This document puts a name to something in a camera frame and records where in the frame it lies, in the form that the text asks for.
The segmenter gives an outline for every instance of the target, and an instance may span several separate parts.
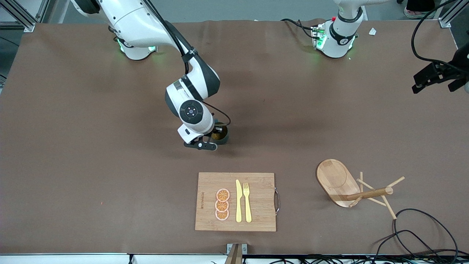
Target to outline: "person's leg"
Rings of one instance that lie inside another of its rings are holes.
[[[435,2],[433,0],[408,0],[407,6],[404,9],[404,14],[408,18],[422,18],[434,8]],[[433,18],[433,16],[434,12],[427,18]]]

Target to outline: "table surface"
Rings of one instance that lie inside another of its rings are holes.
[[[367,200],[335,205],[316,180],[328,158],[374,187],[405,176],[394,210],[431,213],[468,251],[467,95],[445,84],[412,93],[427,65],[410,49],[415,25],[366,21],[353,49],[330,59],[284,22],[176,24],[220,76],[207,101],[233,120],[229,143],[207,152],[183,147],[164,102],[183,74],[176,50],[135,62],[104,24],[38,24],[0,96],[0,252],[218,253],[242,242],[256,254],[375,253],[391,217]],[[435,21],[416,47],[445,61],[455,51]],[[277,232],[195,231],[200,171],[275,173]],[[453,247],[416,213],[398,228]],[[381,253],[405,252],[391,241]]]

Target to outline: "sneaker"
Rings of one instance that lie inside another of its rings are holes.
[[[404,8],[404,15],[410,19],[421,19],[424,17],[428,12],[419,12],[419,11],[410,11],[407,8]],[[435,15],[435,11],[433,11],[430,15],[428,15],[427,19],[433,18]]]

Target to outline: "white robotic arm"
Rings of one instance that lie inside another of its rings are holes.
[[[171,112],[182,121],[178,129],[185,146],[216,150],[214,142],[204,142],[223,129],[215,126],[211,112],[202,101],[217,93],[220,80],[189,42],[169,22],[164,21],[148,0],[72,0],[84,16],[105,20],[114,32],[122,52],[132,60],[146,58],[156,46],[178,49],[186,64],[186,74],[166,88],[165,101]],[[189,63],[192,71],[188,72]]]
[[[313,45],[331,58],[344,56],[355,40],[355,33],[363,21],[361,6],[375,5],[389,0],[333,0],[339,6],[334,20],[313,28]]]

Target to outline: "citrus slice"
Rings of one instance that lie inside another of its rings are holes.
[[[217,191],[217,200],[220,202],[226,202],[230,199],[230,192],[225,188],[222,188]]]
[[[228,201],[226,202],[220,202],[218,200],[215,201],[215,210],[217,210],[220,213],[226,212],[229,207]]]
[[[225,221],[228,219],[228,216],[230,216],[230,211],[228,210],[226,212],[215,211],[215,217],[220,221]]]

